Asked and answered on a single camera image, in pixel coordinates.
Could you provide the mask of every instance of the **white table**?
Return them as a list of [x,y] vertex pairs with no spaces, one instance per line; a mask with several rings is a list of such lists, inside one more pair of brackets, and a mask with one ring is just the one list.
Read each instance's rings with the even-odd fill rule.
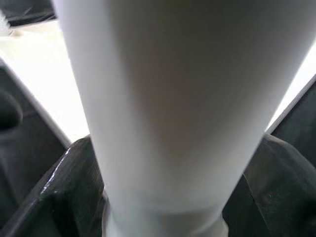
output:
[[[0,57],[66,146],[89,134],[58,21],[15,28],[12,36],[0,38]],[[313,84],[311,79],[315,74],[316,44],[307,54],[267,132],[273,131]]]

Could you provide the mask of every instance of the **white plastic pipe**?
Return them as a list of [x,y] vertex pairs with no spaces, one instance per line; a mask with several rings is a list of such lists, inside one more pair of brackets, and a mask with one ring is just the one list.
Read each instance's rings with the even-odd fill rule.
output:
[[54,2],[107,236],[225,236],[221,211],[312,44],[316,2]]

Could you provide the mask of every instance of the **white cylindrical tube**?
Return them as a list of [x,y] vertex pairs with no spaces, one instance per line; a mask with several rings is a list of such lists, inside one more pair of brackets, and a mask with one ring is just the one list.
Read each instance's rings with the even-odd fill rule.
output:
[[315,1],[54,3],[107,236],[226,235],[221,211],[312,44]]

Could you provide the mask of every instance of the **white plastic rod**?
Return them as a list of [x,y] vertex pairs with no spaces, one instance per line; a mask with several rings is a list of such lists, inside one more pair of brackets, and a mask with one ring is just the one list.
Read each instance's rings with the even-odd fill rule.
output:
[[221,211],[314,40],[316,2],[54,2],[107,236],[226,235]]

